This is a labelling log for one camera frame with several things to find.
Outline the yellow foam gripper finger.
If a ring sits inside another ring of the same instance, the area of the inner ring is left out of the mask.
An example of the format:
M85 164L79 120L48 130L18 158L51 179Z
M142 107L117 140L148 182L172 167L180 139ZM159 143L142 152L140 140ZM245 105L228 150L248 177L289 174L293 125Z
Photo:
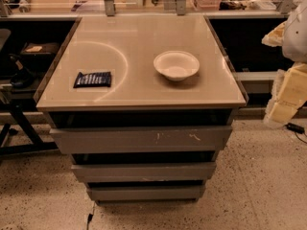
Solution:
M283 44L284 30L285 22L282 22L262 38L262 43L270 47L281 46Z
M306 102L307 64L295 63L287 71L278 70L263 122L270 128L280 128L288 124Z

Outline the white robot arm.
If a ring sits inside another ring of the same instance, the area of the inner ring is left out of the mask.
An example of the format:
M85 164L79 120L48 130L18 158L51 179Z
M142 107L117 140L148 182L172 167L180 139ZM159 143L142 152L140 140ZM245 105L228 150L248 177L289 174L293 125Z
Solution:
M287 71L277 71L265 110L264 124L279 128L307 102L307 0L302 0L286 22L266 34L262 43L280 46L282 55L294 63Z

